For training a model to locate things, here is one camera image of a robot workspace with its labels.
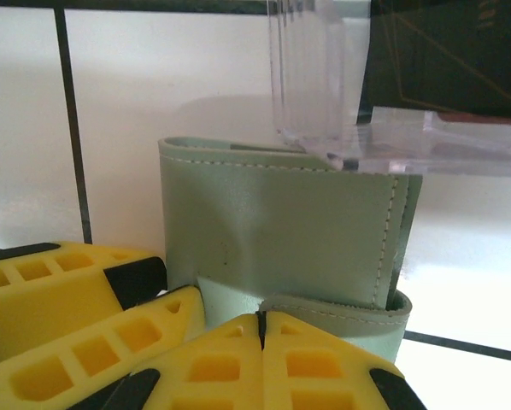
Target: black book cover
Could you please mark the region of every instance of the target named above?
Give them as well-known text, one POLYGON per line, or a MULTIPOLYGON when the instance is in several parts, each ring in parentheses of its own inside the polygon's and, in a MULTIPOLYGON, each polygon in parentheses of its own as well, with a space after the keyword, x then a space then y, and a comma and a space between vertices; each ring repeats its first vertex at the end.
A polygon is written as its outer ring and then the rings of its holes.
POLYGON ((511 0, 372 0, 370 106, 511 117, 511 0))

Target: white tile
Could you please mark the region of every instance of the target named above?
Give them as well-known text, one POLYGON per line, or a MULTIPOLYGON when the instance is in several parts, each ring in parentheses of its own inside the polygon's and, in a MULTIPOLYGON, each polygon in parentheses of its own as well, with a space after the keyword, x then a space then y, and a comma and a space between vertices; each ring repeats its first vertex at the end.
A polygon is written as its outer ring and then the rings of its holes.
POLYGON ((425 176, 398 287, 409 330, 511 350, 511 179, 425 176))
POLYGON ((429 410, 511 409, 511 361, 404 340, 396 366, 429 410))
POLYGON ((0 248, 82 241, 50 9, 0 8, 0 248))
POLYGON ((68 11, 95 243, 164 250, 157 141, 274 139, 266 16, 68 11))

